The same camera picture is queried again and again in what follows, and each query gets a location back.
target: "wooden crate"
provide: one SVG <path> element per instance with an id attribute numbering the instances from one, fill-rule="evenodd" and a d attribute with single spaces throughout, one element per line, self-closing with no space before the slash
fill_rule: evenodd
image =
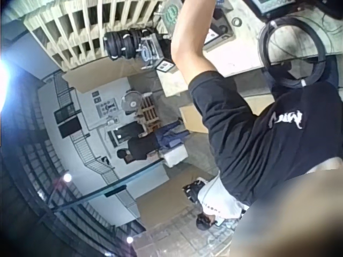
<path id="1" fill-rule="evenodd" d="M 26 15 L 24 25 L 63 71 L 107 56 L 105 32 L 155 26 L 165 0 L 56 0 Z"/>
<path id="2" fill-rule="evenodd" d="M 161 127 L 160 118 L 157 115 L 154 102 L 150 96 L 143 98 L 139 114 L 144 116 L 143 122 L 148 133 L 151 133 Z"/>

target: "metal machine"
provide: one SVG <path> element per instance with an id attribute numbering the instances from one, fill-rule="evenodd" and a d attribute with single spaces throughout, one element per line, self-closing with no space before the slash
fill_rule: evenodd
<path id="1" fill-rule="evenodd" d="M 142 69 L 155 68 L 161 72 L 171 71 L 175 64 L 172 60 L 170 44 L 170 39 L 165 39 L 162 35 L 151 34 L 142 37 L 139 48 L 145 65 Z"/>

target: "black cable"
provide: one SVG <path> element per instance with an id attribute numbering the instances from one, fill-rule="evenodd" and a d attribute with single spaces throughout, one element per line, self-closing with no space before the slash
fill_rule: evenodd
<path id="1" fill-rule="evenodd" d="M 315 46 L 318 51 L 318 62 L 314 63 L 312 74 L 305 79 L 298 79 L 292 80 L 287 78 L 276 78 L 270 71 L 271 61 L 269 58 L 268 53 L 268 46 L 271 39 L 271 35 L 280 27 L 284 26 L 295 26 L 306 32 L 315 43 Z M 263 28 L 259 41 L 258 41 L 258 49 L 261 61 L 269 75 L 276 80 L 280 85 L 290 88 L 297 88 L 302 87 L 303 85 L 311 85 L 318 81 L 318 79 L 322 76 L 324 69 L 325 69 L 325 60 L 326 60 L 326 52 L 325 47 L 317 33 L 312 29 L 308 24 L 303 21 L 300 21 L 295 18 L 291 17 L 283 17 L 273 21 L 270 21 L 266 26 Z"/>
<path id="2" fill-rule="evenodd" d="M 324 18 L 325 18 L 325 16 L 326 16 L 326 13 L 322 16 L 322 25 L 323 25 L 323 29 L 324 29 L 326 32 L 331 33 L 331 34 L 334 34 L 334 35 L 336 35 L 336 34 L 342 32 L 342 30 L 338 31 L 339 29 L 341 29 L 341 28 L 343 27 L 342 25 L 341 25 L 341 26 L 338 26 L 337 28 L 335 28 L 335 29 L 332 30 L 332 31 L 327 30 L 327 29 L 325 28 L 325 25 L 324 25 Z"/>

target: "rubber ring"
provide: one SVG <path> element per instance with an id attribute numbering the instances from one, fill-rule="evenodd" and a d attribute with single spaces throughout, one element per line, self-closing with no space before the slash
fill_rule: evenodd
<path id="1" fill-rule="evenodd" d="M 235 17 L 232 19 L 231 21 L 232 25 L 235 26 L 235 27 L 241 27 L 243 22 L 241 20 L 241 18 L 238 18 L 238 17 Z"/>

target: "jeans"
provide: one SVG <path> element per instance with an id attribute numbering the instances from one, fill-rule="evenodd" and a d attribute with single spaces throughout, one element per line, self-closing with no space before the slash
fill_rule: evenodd
<path id="1" fill-rule="evenodd" d="M 316 61 L 316 58 L 308 58 L 307 60 L 314 63 Z M 281 65 L 273 65 L 270 67 L 270 70 L 273 73 L 273 75 L 276 77 L 295 79 Z M 278 99 L 283 94 L 288 93 L 291 90 L 293 90 L 293 88 L 278 85 L 275 79 L 270 78 L 270 76 L 267 75 L 268 72 L 265 68 L 262 69 L 262 74 L 275 100 Z M 325 69 L 322 76 L 318 80 L 318 82 L 323 82 L 323 81 L 330 83 L 332 86 L 338 89 L 338 67 L 337 67 L 337 59 L 335 55 L 326 57 Z"/>
<path id="2" fill-rule="evenodd" d="M 185 130 L 179 133 L 174 133 L 170 131 L 179 125 L 181 125 L 181 121 L 177 120 L 155 131 L 157 142 L 160 145 L 160 147 L 167 146 L 169 145 L 169 143 L 171 143 L 172 141 L 176 139 L 182 140 L 190 134 L 188 130 Z"/>

